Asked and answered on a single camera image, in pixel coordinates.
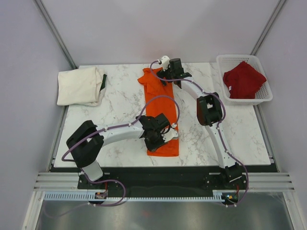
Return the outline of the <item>orange t shirt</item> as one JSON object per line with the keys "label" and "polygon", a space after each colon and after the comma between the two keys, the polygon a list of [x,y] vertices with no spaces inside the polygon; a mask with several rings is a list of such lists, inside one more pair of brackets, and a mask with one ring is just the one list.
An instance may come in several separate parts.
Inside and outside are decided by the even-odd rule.
{"label": "orange t shirt", "polygon": [[[173,86],[168,83],[164,86],[150,71],[150,68],[143,69],[143,76],[138,78],[139,84],[144,87],[145,102],[149,102],[156,96],[161,96],[153,100],[146,107],[146,115],[157,116],[163,113],[170,123],[177,120],[177,111],[175,103],[172,101]],[[179,140],[175,139],[160,147],[155,152],[147,151],[147,155],[156,157],[177,157],[179,156]]]}

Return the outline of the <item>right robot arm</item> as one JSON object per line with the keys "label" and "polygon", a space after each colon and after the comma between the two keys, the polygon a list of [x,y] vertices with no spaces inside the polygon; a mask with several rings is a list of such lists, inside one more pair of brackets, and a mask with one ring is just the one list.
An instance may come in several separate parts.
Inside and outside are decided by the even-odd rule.
{"label": "right robot arm", "polygon": [[163,56],[150,64],[158,64],[162,67],[157,73],[153,73],[163,85],[168,82],[177,85],[186,91],[196,101],[197,120],[207,130],[213,143],[218,164],[220,167],[220,184],[224,188],[232,188],[237,180],[242,180],[248,188],[249,177],[246,166],[233,156],[226,141],[222,122],[226,117],[226,110],[218,93],[206,92],[188,72],[185,72],[181,59],[170,59]]}

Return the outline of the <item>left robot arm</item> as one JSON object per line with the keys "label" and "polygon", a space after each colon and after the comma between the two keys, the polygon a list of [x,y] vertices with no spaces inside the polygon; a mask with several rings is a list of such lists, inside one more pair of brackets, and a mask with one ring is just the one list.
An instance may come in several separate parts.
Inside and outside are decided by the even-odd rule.
{"label": "left robot arm", "polygon": [[76,166],[87,175],[89,184],[101,188],[105,176],[96,158],[102,147],[126,139],[144,139],[147,149],[154,152],[178,138],[176,127],[164,114],[156,117],[140,115],[131,123],[118,123],[102,129],[87,120],[67,139],[66,145]]}

